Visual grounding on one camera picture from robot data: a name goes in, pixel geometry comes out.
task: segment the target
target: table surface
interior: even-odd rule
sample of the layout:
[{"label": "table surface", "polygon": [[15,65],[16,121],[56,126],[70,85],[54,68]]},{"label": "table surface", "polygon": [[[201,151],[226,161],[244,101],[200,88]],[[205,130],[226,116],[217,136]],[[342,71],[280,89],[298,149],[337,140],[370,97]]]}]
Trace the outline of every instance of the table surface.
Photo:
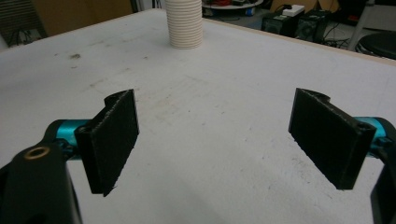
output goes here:
[{"label": "table surface", "polygon": [[0,53],[0,165],[56,119],[90,119],[135,89],[140,123],[117,187],[92,195],[69,161],[84,223],[373,223],[382,163],[341,191],[288,133],[296,88],[396,123],[396,63],[204,20],[173,49],[149,10]]}]

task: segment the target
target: stacked white cups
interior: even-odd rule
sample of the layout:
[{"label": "stacked white cups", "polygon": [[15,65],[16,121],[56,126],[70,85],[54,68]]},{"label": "stacked white cups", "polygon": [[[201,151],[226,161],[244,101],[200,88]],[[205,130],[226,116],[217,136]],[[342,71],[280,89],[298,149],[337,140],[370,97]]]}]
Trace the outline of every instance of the stacked white cups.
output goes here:
[{"label": "stacked white cups", "polygon": [[165,0],[171,45],[177,49],[193,49],[201,45],[202,1]]}]

